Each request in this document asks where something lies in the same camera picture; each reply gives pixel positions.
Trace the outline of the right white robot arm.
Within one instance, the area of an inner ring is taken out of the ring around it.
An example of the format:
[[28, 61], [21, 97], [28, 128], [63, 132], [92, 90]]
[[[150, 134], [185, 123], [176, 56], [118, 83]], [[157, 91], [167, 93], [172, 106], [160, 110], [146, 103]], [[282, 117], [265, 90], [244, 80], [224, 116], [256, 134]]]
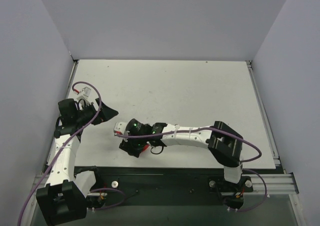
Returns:
[[164, 122], [143, 124], [133, 118], [129, 122], [117, 122], [113, 132], [122, 138], [119, 148], [136, 158], [147, 146], [162, 150], [170, 146], [208, 149], [223, 166], [225, 181], [238, 184], [241, 180], [243, 137], [222, 121], [215, 121], [212, 126], [183, 127]]

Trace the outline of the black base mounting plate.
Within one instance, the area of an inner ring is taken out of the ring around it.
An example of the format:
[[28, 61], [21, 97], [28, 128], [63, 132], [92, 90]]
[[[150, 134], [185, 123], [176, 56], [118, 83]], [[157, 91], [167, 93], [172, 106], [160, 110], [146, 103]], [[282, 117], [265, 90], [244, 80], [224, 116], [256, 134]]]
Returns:
[[217, 206], [242, 207], [244, 193], [253, 192], [251, 178], [238, 183], [224, 179], [222, 169], [97, 167], [75, 168], [75, 177], [90, 172], [96, 182], [90, 187], [88, 207], [116, 206]]

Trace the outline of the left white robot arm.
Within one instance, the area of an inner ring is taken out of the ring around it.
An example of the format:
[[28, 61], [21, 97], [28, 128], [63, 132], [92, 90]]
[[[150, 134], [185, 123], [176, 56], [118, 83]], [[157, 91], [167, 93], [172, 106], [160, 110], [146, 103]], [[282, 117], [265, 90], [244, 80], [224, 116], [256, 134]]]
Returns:
[[98, 107], [85, 99], [72, 98], [58, 103], [60, 117], [54, 131], [55, 155], [45, 186], [36, 191], [36, 200], [45, 222], [57, 226], [83, 219], [87, 208], [101, 207], [102, 199], [87, 199], [90, 191], [96, 192], [104, 182], [97, 166], [75, 170], [83, 126], [105, 123], [118, 115], [118, 111], [96, 98]]

